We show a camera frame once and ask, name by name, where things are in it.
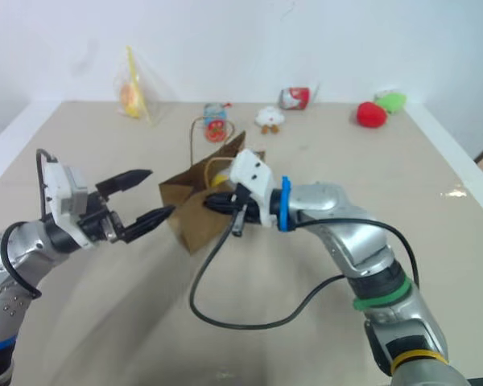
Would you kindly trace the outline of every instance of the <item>brown paper bag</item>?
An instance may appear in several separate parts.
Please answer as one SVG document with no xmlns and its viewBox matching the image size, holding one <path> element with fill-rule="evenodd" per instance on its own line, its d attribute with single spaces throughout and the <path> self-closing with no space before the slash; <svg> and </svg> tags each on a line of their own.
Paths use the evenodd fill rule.
<svg viewBox="0 0 483 386">
<path fill-rule="evenodd" d="M 177 207 L 168 219 L 168 223 L 190 253 L 205 246 L 229 223 L 229 216 L 210 211 L 203 206 L 207 195 L 217 191 L 232 190 L 226 183 L 218 187 L 206 187 L 208 176 L 214 176 L 230 165 L 230 160 L 210 161 L 212 158 L 236 157 L 238 151 L 243 149 L 245 136 L 245 132 L 240 133 L 231 142 L 225 143 L 215 153 L 193 164 L 184 173 L 159 184 L 163 204 Z M 204 177 L 206 166 L 208 176 Z"/>
</svg>

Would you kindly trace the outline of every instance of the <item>table surface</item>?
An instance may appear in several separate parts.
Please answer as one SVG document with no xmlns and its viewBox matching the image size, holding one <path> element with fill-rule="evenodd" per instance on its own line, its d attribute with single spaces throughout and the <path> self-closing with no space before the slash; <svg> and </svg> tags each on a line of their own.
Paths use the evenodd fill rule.
<svg viewBox="0 0 483 386">
<path fill-rule="evenodd" d="M 415 123 L 399 113 L 381 129 L 353 123 L 354 105 L 287 112 L 279 134 L 253 123 L 262 105 L 237 104 L 229 118 L 247 146 L 266 150 L 276 176 L 294 184 L 339 183 L 351 201 L 401 229 L 419 262 L 421 290 L 442 326 L 452 364 L 483 376 L 483 211 Z M 35 149 L 80 168 L 90 185 L 133 168 L 143 184 L 109 206 L 125 220 L 161 205 L 158 182 L 189 166 L 188 129 L 200 104 L 168 104 L 156 128 L 117 114 L 113 103 L 60 106 L 0 179 L 0 230 L 39 215 Z M 196 133 L 197 156 L 215 149 Z M 406 254 L 390 237 L 410 272 Z M 271 331 L 226 331 L 188 309 L 204 248 L 189 256 L 163 224 L 133 244 L 79 251 L 42 284 L 14 354 L 13 384 L 386 384 L 363 316 L 345 282 L 325 289 L 294 322 Z M 246 227 L 229 239 L 198 292 L 207 314 L 269 322 L 337 274 L 313 235 Z"/>
</svg>

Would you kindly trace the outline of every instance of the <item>toy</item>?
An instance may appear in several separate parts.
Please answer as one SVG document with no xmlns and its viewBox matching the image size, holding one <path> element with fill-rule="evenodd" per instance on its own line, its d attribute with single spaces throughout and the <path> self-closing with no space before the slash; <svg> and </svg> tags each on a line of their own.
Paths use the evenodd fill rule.
<svg viewBox="0 0 483 386">
<path fill-rule="evenodd" d="M 222 103 L 208 103 L 204 106 L 204 136 L 211 142 L 222 142 L 227 137 L 225 130 L 225 120 L 227 119 L 226 107 L 230 107 L 230 103 L 223 105 Z"/>
<path fill-rule="evenodd" d="M 211 187 L 218 187 L 221 183 L 229 181 L 229 169 L 221 170 L 211 180 Z"/>
<path fill-rule="evenodd" d="M 284 110 L 304 110 L 308 105 L 309 97 L 308 87 L 284 88 L 279 94 L 279 107 Z"/>
<path fill-rule="evenodd" d="M 375 104 L 383 107 L 389 114 L 394 114 L 406 104 L 406 95 L 400 92 L 390 92 L 381 97 L 377 96 Z"/>
<path fill-rule="evenodd" d="M 126 57 L 114 80 L 115 92 L 121 105 L 121 111 L 132 118 L 146 117 L 152 123 L 152 116 L 157 112 L 157 104 L 149 101 L 145 93 L 151 89 L 145 76 L 140 76 L 139 61 L 134 60 L 132 48 L 126 47 Z"/>
<path fill-rule="evenodd" d="M 364 102 L 357 108 L 357 122 L 364 127 L 376 129 L 384 125 L 387 118 L 385 109 L 373 102 Z"/>
<path fill-rule="evenodd" d="M 263 134 L 279 132 L 279 126 L 284 123 L 284 115 L 274 106 L 267 106 L 258 111 L 255 118 L 256 125 L 262 128 Z"/>
</svg>

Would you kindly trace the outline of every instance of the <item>robotic arm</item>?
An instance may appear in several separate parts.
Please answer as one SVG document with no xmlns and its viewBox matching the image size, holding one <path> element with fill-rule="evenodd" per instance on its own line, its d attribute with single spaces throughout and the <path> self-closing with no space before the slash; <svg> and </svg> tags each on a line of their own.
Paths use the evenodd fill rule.
<svg viewBox="0 0 483 386">
<path fill-rule="evenodd" d="M 238 205 L 219 206 L 219 196 L 210 196 L 205 205 L 237 212 L 235 236 L 247 218 L 277 224 L 282 232 L 305 228 L 318 236 L 351 285 L 376 364 L 392 376 L 393 386 L 469 385 L 448 365 L 444 335 L 418 286 L 395 260 L 385 231 L 363 224 L 371 216 L 352 205 L 341 187 L 316 183 L 291 189 L 283 178 L 278 189 L 270 168 L 249 150 L 236 157 L 229 178 L 238 184 L 233 198 Z"/>
<path fill-rule="evenodd" d="M 41 279 L 77 249 L 92 248 L 101 240 L 130 243 L 173 212 L 173 207 L 155 209 L 124 227 L 117 213 L 107 208 L 110 195 L 135 187 L 150 174 L 127 171 L 88 193 L 78 170 L 48 158 L 40 186 L 42 211 L 46 201 L 52 213 L 0 232 L 0 386 L 10 383 L 16 337 L 32 300 L 41 296 L 35 288 Z"/>
</svg>

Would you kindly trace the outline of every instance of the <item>plush toy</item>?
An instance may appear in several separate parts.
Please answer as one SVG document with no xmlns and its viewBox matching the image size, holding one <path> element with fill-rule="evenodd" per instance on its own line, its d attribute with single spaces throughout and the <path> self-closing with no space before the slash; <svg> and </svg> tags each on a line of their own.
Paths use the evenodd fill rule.
<svg viewBox="0 0 483 386">
<path fill-rule="evenodd" d="M 406 104 L 406 95 L 390 92 L 376 99 L 376 105 L 383 107 L 389 114 L 395 114 Z"/>
<path fill-rule="evenodd" d="M 385 109 L 372 102 L 364 102 L 357 108 L 357 123 L 364 127 L 376 129 L 383 126 L 387 117 Z"/>
<path fill-rule="evenodd" d="M 268 130 L 272 133 L 278 133 L 279 125 L 284 123 L 284 115 L 276 107 L 267 106 L 259 110 L 255 121 L 262 128 L 261 132 L 263 134 L 268 133 Z"/>
</svg>

